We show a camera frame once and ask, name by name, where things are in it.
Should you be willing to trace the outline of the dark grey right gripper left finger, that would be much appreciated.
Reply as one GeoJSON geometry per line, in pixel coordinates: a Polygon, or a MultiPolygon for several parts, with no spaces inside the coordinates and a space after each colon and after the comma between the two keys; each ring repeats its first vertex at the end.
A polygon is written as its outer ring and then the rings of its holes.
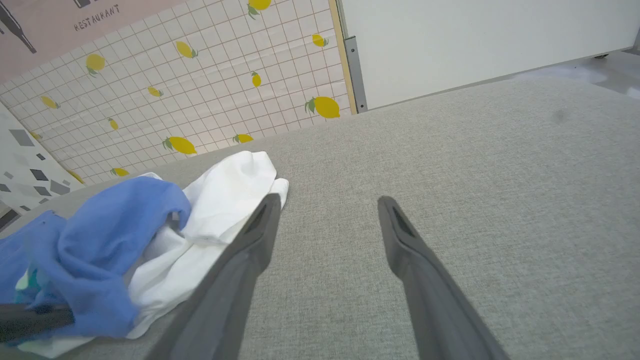
{"type": "Polygon", "coordinates": [[[258,277],[272,258],[281,196],[263,198],[235,239],[180,306],[148,360],[235,360],[258,277]]]}

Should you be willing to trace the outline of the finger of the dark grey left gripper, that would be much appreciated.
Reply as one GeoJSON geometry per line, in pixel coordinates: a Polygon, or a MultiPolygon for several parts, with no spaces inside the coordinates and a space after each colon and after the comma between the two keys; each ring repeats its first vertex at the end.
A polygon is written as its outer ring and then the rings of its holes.
{"type": "Polygon", "coordinates": [[[30,306],[23,303],[3,303],[0,306],[0,342],[9,343],[34,337],[74,323],[73,312],[66,304],[30,306]]]}

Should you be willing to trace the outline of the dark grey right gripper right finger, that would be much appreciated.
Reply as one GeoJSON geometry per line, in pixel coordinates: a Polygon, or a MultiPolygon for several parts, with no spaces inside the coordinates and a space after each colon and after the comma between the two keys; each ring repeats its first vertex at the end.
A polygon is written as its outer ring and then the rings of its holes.
{"type": "Polygon", "coordinates": [[[507,360],[496,337],[391,196],[377,201],[388,266],[402,281],[422,360],[507,360]]]}

